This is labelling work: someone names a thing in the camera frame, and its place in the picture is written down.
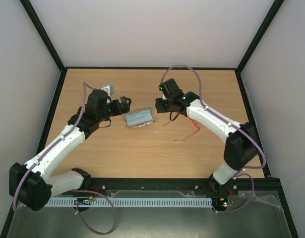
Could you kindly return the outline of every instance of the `black frame edge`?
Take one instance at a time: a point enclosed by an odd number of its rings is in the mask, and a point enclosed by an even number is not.
[[[64,70],[64,64],[62,63],[57,51],[55,50],[46,30],[44,29],[37,13],[35,12],[30,0],[20,0],[23,8],[27,12],[29,18],[31,19],[34,27],[38,31],[41,39],[43,40],[45,46],[47,47],[48,51],[50,52],[50,55],[52,56],[55,64],[58,66],[60,71]]]
[[[63,87],[63,84],[64,84],[66,73],[67,73],[67,68],[64,68],[64,70],[60,74],[59,81],[58,81],[57,87],[56,87],[54,95],[53,95],[51,106],[50,106],[50,109],[49,109],[49,112],[48,112],[47,119],[45,121],[45,125],[44,125],[43,131],[42,131],[41,139],[40,139],[40,142],[39,142],[39,145],[38,145],[37,154],[40,153],[45,148],[45,144],[47,143],[48,135],[49,135],[50,128],[51,128],[51,125],[52,125],[55,110],[57,108],[58,101],[59,101],[59,98],[60,98],[60,95],[61,95],[61,91],[62,91],[62,87]]]
[[[255,132],[256,132],[256,135],[257,135],[258,145],[263,150],[261,140],[260,140],[260,137],[259,137],[259,133],[258,133],[258,129],[257,129],[257,125],[256,125],[256,121],[255,121],[255,118],[254,118],[252,110],[251,110],[251,106],[250,106],[250,103],[249,103],[248,95],[247,95],[247,92],[246,92],[246,89],[245,89],[245,86],[244,86],[244,82],[243,82],[241,73],[239,71],[235,70],[235,74],[236,74],[238,86],[240,88],[240,92],[241,92],[241,95],[242,95],[242,98],[243,98],[243,102],[244,102],[245,110],[246,110],[246,113],[247,113],[248,121],[254,126]],[[260,154],[259,154],[259,159],[260,159],[260,162],[262,163],[262,156]],[[270,178],[271,177],[270,169],[268,167],[267,162],[266,162],[266,166],[262,169],[262,171],[263,171],[263,174],[264,174],[265,178]]]
[[[254,36],[251,44],[249,45],[247,51],[245,52],[240,64],[237,67],[237,71],[242,72],[245,68],[247,62],[249,61],[252,53],[255,51],[256,47],[258,46],[260,40],[264,36],[265,32],[267,31],[269,25],[271,24],[272,20],[276,16],[278,10],[280,9],[284,0],[275,0],[268,11],[267,15],[265,16],[262,24],[260,25],[256,35]]]
[[[11,206],[10,209],[9,209],[7,218],[4,222],[4,226],[3,226],[3,229],[1,231],[0,238],[7,238],[10,227],[11,227],[13,215],[14,215],[14,212],[13,212],[13,209],[12,209],[12,206]]]
[[[129,66],[68,66],[66,68],[72,69],[164,69],[167,70],[169,67],[129,67]],[[236,70],[236,68],[215,68],[215,67],[193,67],[195,70]],[[174,68],[173,70],[188,70],[187,68]]]

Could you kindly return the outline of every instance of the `wooden tabletop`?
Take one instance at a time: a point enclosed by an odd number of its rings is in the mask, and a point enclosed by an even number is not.
[[[146,69],[69,69],[61,91],[47,144],[63,130],[82,104],[85,81],[95,88],[105,84],[115,87],[112,99],[132,99],[131,111],[151,107],[157,121],[137,129],[127,129],[123,116],[112,117],[112,125],[100,128],[75,148],[57,167],[54,175],[79,167],[98,178],[207,178],[223,162],[224,143],[200,124],[196,131],[191,121],[180,115],[169,121],[169,113],[157,114],[155,99],[164,70]],[[198,70],[202,79],[203,99],[225,116],[248,121],[233,70]],[[184,91],[198,94],[198,82],[189,70],[171,70],[166,79],[174,78]],[[256,156],[250,165],[260,165]],[[263,178],[262,170],[247,170]]]

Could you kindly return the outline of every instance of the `black cable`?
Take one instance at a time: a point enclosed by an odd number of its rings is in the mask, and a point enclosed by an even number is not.
[[[179,114],[180,113],[178,113],[173,119],[171,118],[172,117],[172,112],[170,112],[170,121],[174,121],[175,119],[177,119],[178,118],[178,116],[179,116]]]
[[[109,120],[109,125],[98,127],[98,128],[107,128],[107,127],[110,127],[112,125],[112,120],[110,118],[108,120]]]

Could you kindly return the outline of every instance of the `red wire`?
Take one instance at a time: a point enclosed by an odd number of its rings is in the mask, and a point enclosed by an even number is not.
[[[194,136],[195,134],[197,134],[197,133],[200,131],[200,127],[199,127],[199,125],[197,124],[197,122],[196,122],[195,120],[191,119],[191,118],[188,118],[188,119],[189,119],[189,120],[193,123],[193,125],[196,127],[197,131],[194,132],[192,135],[189,135],[189,136],[188,136],[187,138],[185,138],[185,139],[174,140],[174,141],[184,141],[184,140],[187,140],[187,139],[191,138],[192,136]],[[166,124],[164,124],[164,127],[166,127],[170,122],[172,122],[172,121],[170,120],[170,121],[168,121]]]
[[[90,188],[94,189],[94,190],[95,190],[95,192],[99,192],[98,187],[97,187],[97,186],[95,186],[95,185],[90,186]]]

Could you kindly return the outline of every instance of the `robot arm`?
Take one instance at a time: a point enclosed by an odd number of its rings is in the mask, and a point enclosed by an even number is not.
[[[9,171],[9,194],[15,195],[20,180],[34,164],[36,166],[28,174],[18,194],[18,200],[34,211],[44,207],[53,196],[72,189],[88,189],[90,175],[79,168],[72,169],[63,175],[50,176],[75,147],[99,128],[99,123],[110,121],[110,117],[129,112],[131,99],[121,97],[121,103],[118,100],[111,100],[110,95],[113,92],[112,85],[93,90],[88,96],[84,113],[75,128],[73,127],[78,120],[81,107],[77,114],[70,118],[64,130],[43,151],[24,165],[15,163]],[[47,150],[49,152],[41,161],[38,161]]]
[[[227,181],[257,155],[257,150],[250,141],[231,125],[241,128],[256,141],[254,127],[248,122],[242,125],[233,121],[205,103],[203,103],[204,108],[198,95],[192,92],[184,94],[174,79],[161,83],[159,90],[163,92],[163,97],[156,99],[157,113],[177,112],[194,119],[209,128],[225,143],[224,162],[210,176],[210,187],[214,192],[219,192]]]

